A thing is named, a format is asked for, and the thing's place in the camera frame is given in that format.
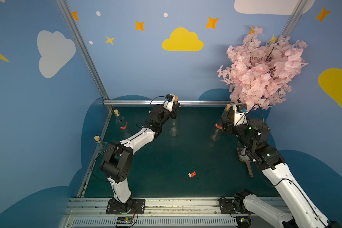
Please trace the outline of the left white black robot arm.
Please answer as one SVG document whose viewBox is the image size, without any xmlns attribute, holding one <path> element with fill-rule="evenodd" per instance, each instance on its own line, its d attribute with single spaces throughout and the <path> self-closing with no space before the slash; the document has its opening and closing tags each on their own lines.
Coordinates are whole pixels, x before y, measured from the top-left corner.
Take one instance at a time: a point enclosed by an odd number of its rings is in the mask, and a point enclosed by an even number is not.
<svg viewBox="0 0 342 228">
<path fill-rule="evenodd" d="M 131 207 L 133 196 L 128 186 L 128 175 L 132 169 L 133 156 L 143 146 L 154 141 L 162 132 L 162 126 L 171 118 L 177 118 L 179 98 L 167 94 L 162 104 L 151 107 L 149 115 L 134 135 L 120 142 L 113 141 L 100 153 L 103 157 L 99 169 L 110 183 L 113 201 L 122 207 Z"/>
</svg>

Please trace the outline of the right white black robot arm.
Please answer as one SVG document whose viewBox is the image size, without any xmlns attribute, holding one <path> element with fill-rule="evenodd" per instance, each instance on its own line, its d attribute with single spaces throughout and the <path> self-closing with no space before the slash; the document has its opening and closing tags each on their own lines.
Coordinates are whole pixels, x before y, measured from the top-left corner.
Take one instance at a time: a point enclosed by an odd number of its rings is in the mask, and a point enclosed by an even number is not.
<svg viewBox="0 0 342 228">
<path fill-rule="evenodd" d="M 233 209 L 239 213 L 253 213 L 275 228 L 338 228 L 337 221 L 329 220 L 309 199 L 298 184 L 280 152 L 267 143 L 270 128 L 261 119 L 247 120 L 246 114 L 221 115 L 221 128 L 234 134 L 241 148 L 240 157 L 254 163 L 275 188 L 290 212 L 285 213 L 262 201 L 251 191 L 236 193 Z"/>
</svg>

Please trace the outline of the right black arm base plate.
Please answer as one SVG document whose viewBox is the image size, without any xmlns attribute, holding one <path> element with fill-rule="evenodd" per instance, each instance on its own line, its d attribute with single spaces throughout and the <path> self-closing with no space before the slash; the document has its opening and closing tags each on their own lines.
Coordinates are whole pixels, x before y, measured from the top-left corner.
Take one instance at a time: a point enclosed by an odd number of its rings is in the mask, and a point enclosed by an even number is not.
<svg viewBox="0 0 342 228">
<path fill-rule="evenodd" d="M 218 199 L 221 214 L 253 214 L 242 205 L 242 200 L 234 198 L 221 197 Z"/>
</svg>

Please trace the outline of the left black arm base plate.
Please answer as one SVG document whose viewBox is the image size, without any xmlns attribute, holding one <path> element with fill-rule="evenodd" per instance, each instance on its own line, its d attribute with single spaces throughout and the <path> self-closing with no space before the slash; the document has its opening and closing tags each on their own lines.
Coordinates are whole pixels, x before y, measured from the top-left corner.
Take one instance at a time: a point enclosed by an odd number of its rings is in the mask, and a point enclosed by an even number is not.
<svg viewBox="0 0 342 228">
<path fill-rule="evenodd" d="M 145 199 L 129 199 L 126 203 L 110 199 L 106 207 L 106 214 L 144 214 L 144 210 Z"/>
</svg>

